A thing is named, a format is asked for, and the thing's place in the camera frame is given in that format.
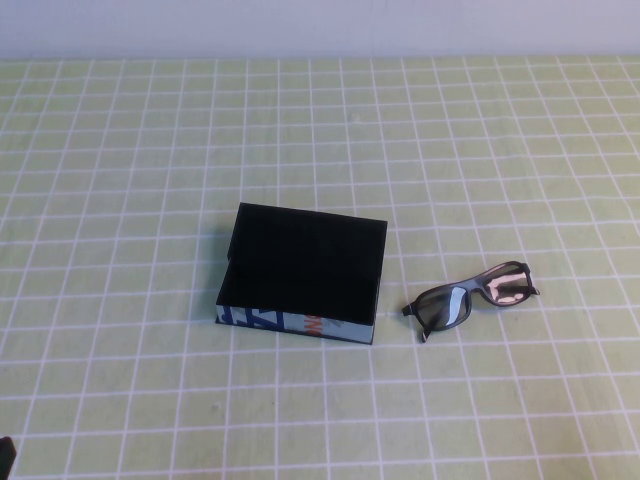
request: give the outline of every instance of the sunglasses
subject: sunglasses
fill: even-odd
[[[427,290],[404,307],[402,314],[415,315],[424,327],[424,343],[431,332],[448,330],[469,318],[473,292],[496,307],[511,307],[531,295],[540,295],[526,263],[506,262],[468,280]]]

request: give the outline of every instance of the glasses frame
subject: glasses frame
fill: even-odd
[[[498,303],[495,300],[493,300],[489,295],[487,295],[487,292],[484,289],[484,285],[486,283],[485,280],[487,280],[488,278],[491,278],[492,272],[495,272],[496,270],[499,270],[501,268],[511,267],[511,266],[518,266],[522,268],[527,278],[529,291],[526,292],[527,294],[524,297],[522,297],[520,300],[517,300],[514,303],[509,303],[509,304]],[[444,327],[439,327],[439,328],[432,327],[423,318],[420,317],[420,314],[418,311],[418,305],[420,304],[420,301],[427,295],[432,295],[434,292],[438,292],[440,290],[447,290],[447,289],[452,290],[454,287],[462,288],[466,292],[466,295],[464,296],[464,298],[465,298],[467,312],[462,316],[462,318],[460,318],[459,320],[456,320],[451,325],[445,325]],[[422,338],[423,338],[423,341],[426,341],[427,337],[431,332],[442,332],[444,330],[449,330],[450,328],[457,327],[462,322],[464,322],[467,318],[469,318],[469,315],[471,315],[471,308],[472,308],[471,294],[473,292],[479,292],[482,298],[484,298],[491,305],[495,305],[496,307],[501,307],[501,308],[513,307],[514,305],[518,305],[524,302],[531,295],[540,295],[540,291],[533,286],[533,280],[531,279],[531,269],[529,268],[529,265],[522,262],[511,261],[511,262],[501,263],[500,265],[497,265],[487,270],[486,272],[481,273],[480,275],[476,275],[475,277],[468,278],[461,282],[440,285],[439,287],[435,287],[425,292],[422,292],[420,295],[418,295],[418,298],[416,298],[413,302],[411,302],[409,305],[407,305],[402,309],[402,314],[405,317],[409,315],[413,315],[418,319],[418,322],[420,323],[420,325],[422,325],[425,329],[424,333],[422,334]]]

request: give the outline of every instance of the colorful spine label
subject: colorful spine label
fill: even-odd
[[[218,323],[263,328],[266,330],[293,331],[319,337],[336,337],[355,342],[371,343],[373,326],[343,322],[330,318],[300,315],[297,313],[257,310],[251,308],[216,305]]]

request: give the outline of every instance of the table surface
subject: table surface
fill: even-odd
[[[640,477],[639,149],[640,57],[0,63],[14,478]],[[373,347],[213,323],[241,200],[389,222]]]

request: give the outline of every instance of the eyeglass lens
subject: eyeglass lens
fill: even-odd
[[[515,305],[531,295],[527,273],[520,265],[505,265],[488,274],[484,291],[500,305]]]
[[[425,295],[418,304],[418,318],[431,330],[441,330],[454,325],[467,315],[467,291],[452,287]]]

